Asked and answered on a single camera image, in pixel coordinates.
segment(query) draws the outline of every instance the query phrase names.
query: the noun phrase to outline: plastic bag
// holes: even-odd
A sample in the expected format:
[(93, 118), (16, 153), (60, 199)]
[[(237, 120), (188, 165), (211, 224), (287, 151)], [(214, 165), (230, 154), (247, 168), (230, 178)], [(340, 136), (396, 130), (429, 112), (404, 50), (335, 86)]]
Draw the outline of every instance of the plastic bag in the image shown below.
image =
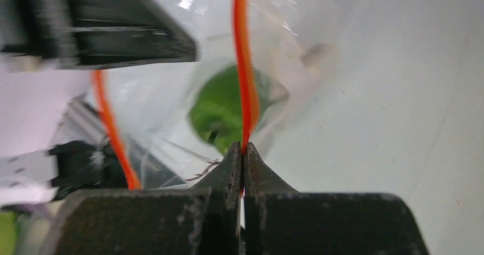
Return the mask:
[[(220, 160), (233, 141), (241, 141), (231, 2), (164, 3), (168, 11), (187, 7), (197, 18), (188, 24), (179, 21), (201, 45), (198, 62), (121, 68), (109, 74), (109, 97), (125, 142), (136, 140), (188, 181), (205, 175), (207, 162)], [(278, 128), (284, 128), (334, 72), (336, 11), (328, 0), (249, 2), (250, 46), (261, 107), (251, 142), (264, 155)], [(189, 3), (204, 4), (193, 8)], [(172, 15), (178, 19), (178, 13)], [(135, 170), (143, 188), (166, 186), (156, 183), (148, 166)]]

